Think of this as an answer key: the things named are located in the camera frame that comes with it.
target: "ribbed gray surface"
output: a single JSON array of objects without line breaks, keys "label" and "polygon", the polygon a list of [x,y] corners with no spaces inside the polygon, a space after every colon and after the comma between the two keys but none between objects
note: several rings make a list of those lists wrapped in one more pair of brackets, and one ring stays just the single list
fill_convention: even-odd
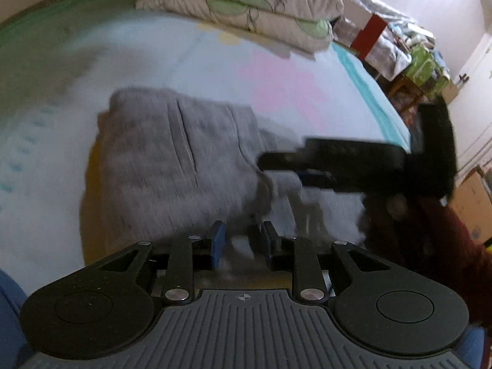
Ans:
[{"label": "ribbed gray surface", "polygon": [[345,338],[324,308],[285,290],[204,291],[166,309],[154,329],[115,355],[66,361],[37,354],[23,369],[465,369],[451,352],[405,361],[365,351]]}]

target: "gray fabric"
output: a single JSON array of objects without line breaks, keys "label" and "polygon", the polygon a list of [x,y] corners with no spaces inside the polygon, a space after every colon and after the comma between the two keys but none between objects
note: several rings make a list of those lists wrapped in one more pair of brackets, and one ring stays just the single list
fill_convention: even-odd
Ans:
[{"label": "gray fabric", "polygon": [[[235,253],[222,265],[226,272],[242,258],[257,260],[239,235],[265,219],[280,234],[297,233],[317,244],[333,238],[358,243],[360,196],[302,189],[294,173],[265,174],[255,165],[263,151],[296,146],[260,130],[247,107],[168,89],[115,93],[100,146],[107,251],[139,240],[166,242],[201,234],[217,219],[226,222],[229,234],[238,235],[230,247],[236,244]],[[263,262],[253,266],[264,268]]]}]

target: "teal stripe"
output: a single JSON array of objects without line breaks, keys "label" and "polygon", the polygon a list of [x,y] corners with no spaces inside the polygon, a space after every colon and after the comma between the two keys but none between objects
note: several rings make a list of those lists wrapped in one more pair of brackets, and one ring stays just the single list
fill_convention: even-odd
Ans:
[{"label": "teal stripe", "polygon": [[367,107],[371,111],[372,116],[376,120],[381,130],[381,133],[383,134],[384,139],[389,143],[401,145],[406,148],[407,142],[395,129],[392,120],[390,119],[390,117],[388,117],[388,115],[385,113],[383,108],[377,102],[376,98],[371,92],[371,89],[364,81],[364,79],[361,77],[359,71],[357,70],[354,63],[348,56],[349,53],[346,50],[344,50],[342,47],[337,46],[336,44],[332,44],[332,47],[335,50],[336,55],[338,55],[341,64],[347,71],[350,80],[354,83],[355,87],[357,88],[360,95],[362,96],[362,99],[364,100]]}]

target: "gray garment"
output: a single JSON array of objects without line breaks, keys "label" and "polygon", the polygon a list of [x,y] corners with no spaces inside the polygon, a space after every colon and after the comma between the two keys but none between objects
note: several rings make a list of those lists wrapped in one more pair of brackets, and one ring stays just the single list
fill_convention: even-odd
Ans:
[{"label": "gray garment", "polygon": [[360,196],[302,189],[294,173],[257,168],[263,151],[296,146],[259,129],[247,107],[168,89],[118,91],[101,130],[107,251],[202,234],[215,220],[226,222],[229,234],[245,234],[248,225],[269,219],[280,234],[297,232],[321,243],[333,236],[360,241]]}]

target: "white bed sheet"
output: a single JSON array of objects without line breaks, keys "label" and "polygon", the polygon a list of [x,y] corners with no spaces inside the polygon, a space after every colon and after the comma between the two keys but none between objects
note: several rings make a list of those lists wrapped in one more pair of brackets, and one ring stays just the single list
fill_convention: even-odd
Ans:
[{"label": "white bed sheet", "polygon": [[262,126],[296,138],[408,147],[398,114],[341,48],[307,56],[255,35],[137,12],[134,2],[62,0],[0,30],[0,267],[28,294],[84,265],[84,172],[97,115],[118,88],[165,86],[250,105]]}]

